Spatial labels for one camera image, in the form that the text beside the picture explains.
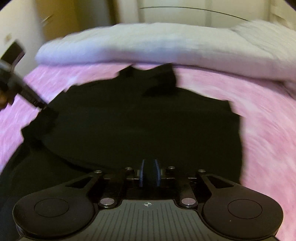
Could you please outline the person's left hand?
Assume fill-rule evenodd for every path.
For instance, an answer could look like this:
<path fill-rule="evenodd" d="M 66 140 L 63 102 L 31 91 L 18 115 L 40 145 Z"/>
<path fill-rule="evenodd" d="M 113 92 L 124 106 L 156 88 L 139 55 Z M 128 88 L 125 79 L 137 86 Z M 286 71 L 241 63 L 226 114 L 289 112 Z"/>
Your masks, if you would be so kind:
<path fill-rule="evenodd" d="M 0 91 L 0 110 L 5 109 L 8 105 L 13 105 L 15 101 L 15 94 L 11 91 Z"/>

